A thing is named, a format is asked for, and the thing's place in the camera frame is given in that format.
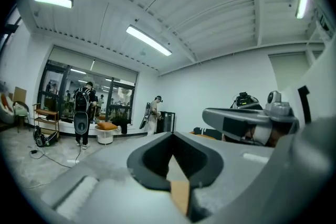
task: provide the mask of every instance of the table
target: table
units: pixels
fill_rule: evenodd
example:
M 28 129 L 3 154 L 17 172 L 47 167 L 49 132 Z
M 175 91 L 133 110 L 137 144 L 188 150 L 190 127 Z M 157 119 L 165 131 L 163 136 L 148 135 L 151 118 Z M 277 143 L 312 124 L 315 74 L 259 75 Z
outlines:
M 103 130 L 100 128 L 100 126 L 96 125 L 94 127 L 97 131 L 101 132 L 101 134 L 98 134 L 97 135 L 97 142 L 99 144 L 104 144 L 104 145 L 107 145 L 107 144 L 111 144 L 113 142 L 113 134 L 112 134 L 112 131 L 114 130 Z

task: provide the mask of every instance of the floor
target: floor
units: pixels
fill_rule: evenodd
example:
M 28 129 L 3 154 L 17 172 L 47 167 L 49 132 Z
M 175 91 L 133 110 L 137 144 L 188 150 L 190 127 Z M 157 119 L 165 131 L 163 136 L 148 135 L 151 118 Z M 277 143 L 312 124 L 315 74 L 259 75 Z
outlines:
M 115 147 L 140 137 L 142 136 L 116 138 L 112 144 L 107 146 Z M 1 150 L 17 179 L 17 183 L 37 195 L 41 195 L 50 182 L 69 168 L 63 167 L 44 156 L 40 159 L 33 159 L 39 158 L 42 153 L 29 154 L 29 152 L 40 149 L 49 158 L 69 167 L 75 165 L 75 159 L 79 153 L 79 147 L 75 145 L 75 138 L 70 136 L 62 136 L 55 146 L 38 148 L 33 139 L 33 129 L 30 129 L 30 131 L 20 129 L 19 133 L 17 133 L 17 128 L 3 131 L 0 133 L 0 142 Z M 98 144 L 95 138 L 89 138 L 89 143 L 90 147 L 87 150 L 81 150 L 78 161 L 106 147 Z M 168 180 L 187 180 L 174 157 L 169 163 L 169 169 Z

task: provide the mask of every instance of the chair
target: chair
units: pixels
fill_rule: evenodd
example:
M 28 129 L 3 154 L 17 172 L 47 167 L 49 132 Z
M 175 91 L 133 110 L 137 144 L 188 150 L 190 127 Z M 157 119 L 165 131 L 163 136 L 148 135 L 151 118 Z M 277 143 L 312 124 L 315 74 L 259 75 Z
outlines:
M 30 127 L 29 127 L 29 108 L 28 106 L 21 101 L 15 101 L 13 104 L 14 107 L 14 118 L 15 121 L 18 121 L 20 118 L 23 118 L 23 122 L 25 122 L 25 118 L 27 118 L 27 124 L 28 124 L 28 129 L 30 131 Z M 19 133 L 19 123 L 17 124 L 17 132 Z

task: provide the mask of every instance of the ceiling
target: ceiling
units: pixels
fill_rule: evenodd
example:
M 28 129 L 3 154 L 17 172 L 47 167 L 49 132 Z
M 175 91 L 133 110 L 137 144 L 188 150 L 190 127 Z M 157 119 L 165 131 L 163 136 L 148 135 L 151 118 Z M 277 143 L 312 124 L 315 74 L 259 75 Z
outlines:
M 23 1 L 19 11 L 30 31 L 128 58 L 160 73 L 260 46 L 322 42 L 311 3 L 305 17 L 296 19 L 298 0 L 73 0 L 72 9 Z M 172 55 L 127 34 L 129 25 Z

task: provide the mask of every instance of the speaker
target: speaker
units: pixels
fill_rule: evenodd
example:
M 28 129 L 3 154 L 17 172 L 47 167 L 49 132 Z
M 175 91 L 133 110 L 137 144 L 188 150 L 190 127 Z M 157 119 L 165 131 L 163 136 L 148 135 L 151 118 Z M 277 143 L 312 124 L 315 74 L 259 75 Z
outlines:
M 73 117 L 76 133 L 82 135 L 88 130 L 89 118 L 86 112 L 76 112 Z

